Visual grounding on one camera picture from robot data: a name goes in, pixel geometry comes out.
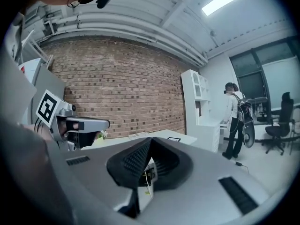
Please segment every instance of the ceiling pipe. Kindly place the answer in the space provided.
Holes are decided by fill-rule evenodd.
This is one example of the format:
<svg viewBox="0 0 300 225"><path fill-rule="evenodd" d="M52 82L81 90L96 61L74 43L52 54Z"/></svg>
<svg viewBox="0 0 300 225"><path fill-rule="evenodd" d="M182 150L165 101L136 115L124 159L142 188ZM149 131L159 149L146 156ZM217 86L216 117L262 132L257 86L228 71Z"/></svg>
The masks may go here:
<svg viewBox="0 0 300 225"><path fill-rule="evenodd" d="M137 34L134 34L134 33L130 33L130 32L126 32L126 31L121 31L121 30L113 30L113 29L105 29L105 28L74 28L74 27L71 27L70 26L70 29L69 30L63 30L63 31L58 31L56 32L54 35L60 35L60 34L65 34L65 33L71 33L71 32L82 32L82 31L104 31L104 32L112 32L112 33L120 33L120 34L125 34L125 35L130 35L130 36L133 36L133 37L137 37L137 38L141 38L143 40L148 40L149 42L153 42L159 46L162 46L162 47L165 47L167 48L168 50L171 50L177 54L180 54L181 56L183 56L186 61L189 61L189 63L196 67L196 68L200 68L202 66L200 66L199 64L196 64L194 60L192 60L190 57L186 56L185 54L182 54L178 51L176 51L175 49L171 48L171 47L168 47L167 45L163 44L163 43L160 43L160 42L156 42L155 40L151 39L151 38L148 38L148 37L144 37L144 36L141 36L141 35L137 35Z"/></svg>
<svg viewBox="0 0 300 225"><path fill-rule="evenodd" d="M105 20L105 19L116 20L118 22L123 21L123 22L132 23L132 24L138 24L145 28L157 31L160 34L162 34L166 37L169 37L169 38L173 39L174 41L178 42L183 47L186 47L187 49L192 51L197 57L199 57L205 63L208 62L208 60L204 56L202 56L202 54L199 51L197 51L194 47L192 47L190 44L188 44L181 38L177 37L173 33L168 32L165 29L160 28L152 23L149 23L149 22L137 19L137 18L132 18L132 17L124 16L124 15L116 15L116 14L93 13L93 14L82 14L82 15L72 16L72 17L68 17L68 18L63 18L63 19L56 21L56 23L63 24L63 23L67 23L67 22L75 22L75 21L82 21L82 20Z"/></svg>
<svg viewBox="0 0 300 225"><path fill-rule="evenodd" d="M156 35L156 34L147 32L143 29L129 26L129 25L107 23L107 22L86 22L86 23L79 23L79 24L69 25L69 26L65 26L65 27L60 27L57 29L57 31L60 32L60 31L76 29L76 28L111 28L111 29L116 29L116 30L127 30L127 31L130 31L133 33L140 33L140 34L152 37L152 38L155 37L157 40L160 40L161 42L164 42L164 43L168 44L169 46L176 48L183 53L186 53L191 58L193 58L195 61L197 61L199 64L204 65L204 62L201 61L198 57L194 56L192 53L190 53L186 49L182 48L178 44L170 41L169 39L164 38L160 35Z"/></svg>

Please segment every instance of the brick wall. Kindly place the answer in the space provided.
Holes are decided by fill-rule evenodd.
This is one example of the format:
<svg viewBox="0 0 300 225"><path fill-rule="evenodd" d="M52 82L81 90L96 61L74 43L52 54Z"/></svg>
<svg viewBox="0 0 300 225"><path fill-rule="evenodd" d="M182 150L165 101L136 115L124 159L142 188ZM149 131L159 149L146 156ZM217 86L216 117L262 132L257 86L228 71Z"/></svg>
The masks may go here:
<svg viewBox="0 0 300 225"><path fill-rule="evenodd" d="M185 133L180 74L192 69L137 42L74 37L42 45L80 116L108 119L109 137L170 129Z"/></svg>

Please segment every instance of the black pants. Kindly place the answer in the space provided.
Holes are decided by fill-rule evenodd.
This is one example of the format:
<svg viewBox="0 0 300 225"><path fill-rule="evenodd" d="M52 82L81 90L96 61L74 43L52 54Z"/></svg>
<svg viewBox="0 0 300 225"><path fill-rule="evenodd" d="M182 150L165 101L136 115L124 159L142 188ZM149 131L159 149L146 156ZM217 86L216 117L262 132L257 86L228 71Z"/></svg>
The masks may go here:
<svg viewBox="0 0 300 225"><path fill-rule="evenodd" d="M232 118L231 126L230 126L230 135L229 135L229 143L225 152L225 155L228 158L231 158L233 155L237 156L240 152L240 149L243 144L243 123L239 121L237 118ZM234 137L236 135L236 132L239 132L238 140L235 143L235 146L233 148L234 143Z"/></svg>

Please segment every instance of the white bookshelf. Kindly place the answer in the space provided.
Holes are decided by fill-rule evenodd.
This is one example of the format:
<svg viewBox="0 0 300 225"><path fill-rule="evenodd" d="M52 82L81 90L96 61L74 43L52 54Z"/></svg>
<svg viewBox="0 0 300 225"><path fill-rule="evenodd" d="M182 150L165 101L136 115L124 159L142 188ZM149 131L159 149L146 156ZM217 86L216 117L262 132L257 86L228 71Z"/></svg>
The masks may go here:
<svg viewBox="0 0 300 225"><path fill-rule="evenodd" d="M211 118L210 87L208 80L193 70L181 74L186 109L187 135L197 138L193 145L217 152L219 121ZM200 102L201 115L196 106Z"/></svg>

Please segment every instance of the robotic arm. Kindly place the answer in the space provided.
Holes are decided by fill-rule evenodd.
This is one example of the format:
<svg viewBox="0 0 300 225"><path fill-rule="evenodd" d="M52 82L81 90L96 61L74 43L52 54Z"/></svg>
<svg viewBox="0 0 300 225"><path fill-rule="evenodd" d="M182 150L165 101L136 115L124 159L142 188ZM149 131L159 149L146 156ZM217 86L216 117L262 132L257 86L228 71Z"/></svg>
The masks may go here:
<svg viewBox="0 0 300 225"><path fill-rule="evenodd" d="M49 128L60 149L66 151L91 146L97 132L110 126L108 120L78 117L74 105L61 100L48 90L39 102L36 115ZM74 124L78 124L77 129L74 129ZM67 128L65 133L61 132L62 126Z"/></svg>

